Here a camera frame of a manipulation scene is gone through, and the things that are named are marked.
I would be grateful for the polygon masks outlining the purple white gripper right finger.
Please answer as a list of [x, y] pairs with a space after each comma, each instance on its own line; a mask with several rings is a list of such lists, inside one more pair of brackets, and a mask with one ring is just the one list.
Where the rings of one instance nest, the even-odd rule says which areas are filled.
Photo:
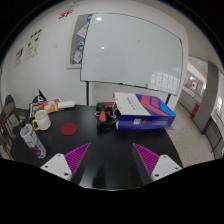
[[181, 170], [168, 155], [158, 155], [139, 144], [133, 144], [132, 153], [143, 182], [154, 182]]

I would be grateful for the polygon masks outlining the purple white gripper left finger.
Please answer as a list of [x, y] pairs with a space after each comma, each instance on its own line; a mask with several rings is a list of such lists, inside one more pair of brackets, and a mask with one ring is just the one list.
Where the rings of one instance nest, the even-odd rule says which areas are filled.
[[47, 161], [42, 169], [70, 181], [78, 170], [89, 146], [90, 143], [87, 143], [66, 154], [58, 153]]

